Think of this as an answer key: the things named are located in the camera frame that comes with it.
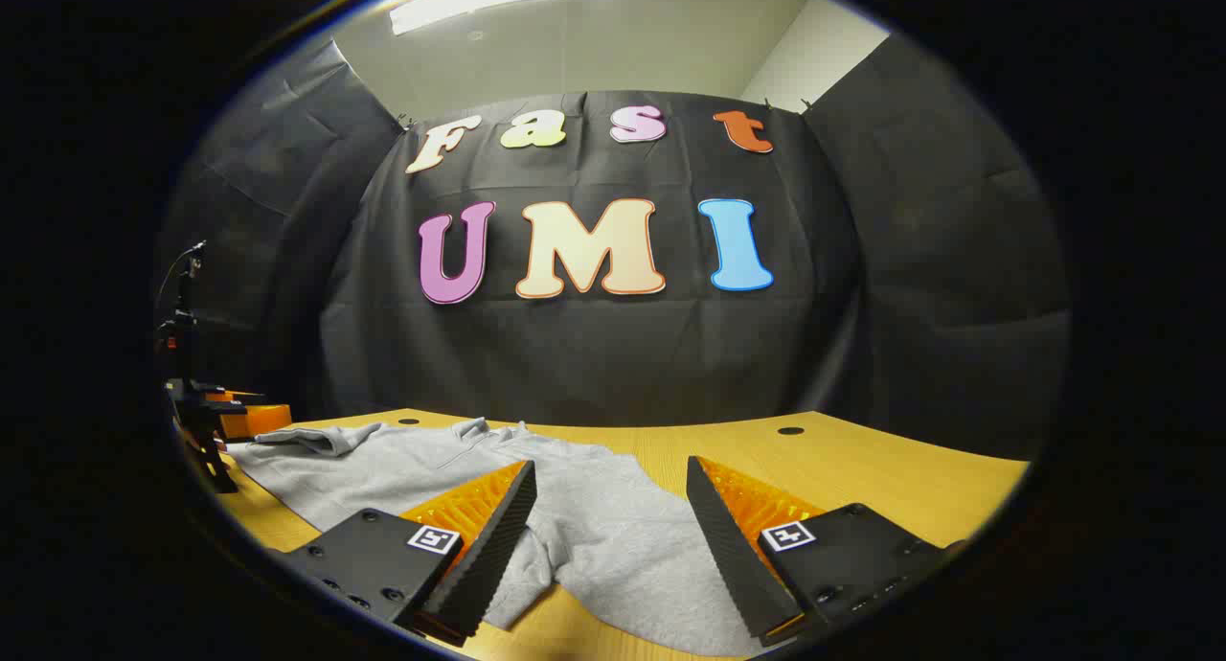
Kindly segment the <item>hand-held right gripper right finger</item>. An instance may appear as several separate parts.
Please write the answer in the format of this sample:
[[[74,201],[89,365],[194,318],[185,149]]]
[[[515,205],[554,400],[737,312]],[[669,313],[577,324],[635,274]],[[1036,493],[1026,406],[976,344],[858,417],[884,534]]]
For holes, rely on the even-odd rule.
[[[964,546],[939,547],[863,503],[818,509],[700,456],[688,459],[687,498],[741,619],[764,648],[853,625]]]

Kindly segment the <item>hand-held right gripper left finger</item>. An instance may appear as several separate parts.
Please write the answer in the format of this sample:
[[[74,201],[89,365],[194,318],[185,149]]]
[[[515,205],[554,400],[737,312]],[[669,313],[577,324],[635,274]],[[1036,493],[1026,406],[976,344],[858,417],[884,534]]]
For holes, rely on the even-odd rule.
[[[272,556],[386,625],[462,648],[490,608],[535,500],[535,462],[517,461],[398,515],[358,510]]]

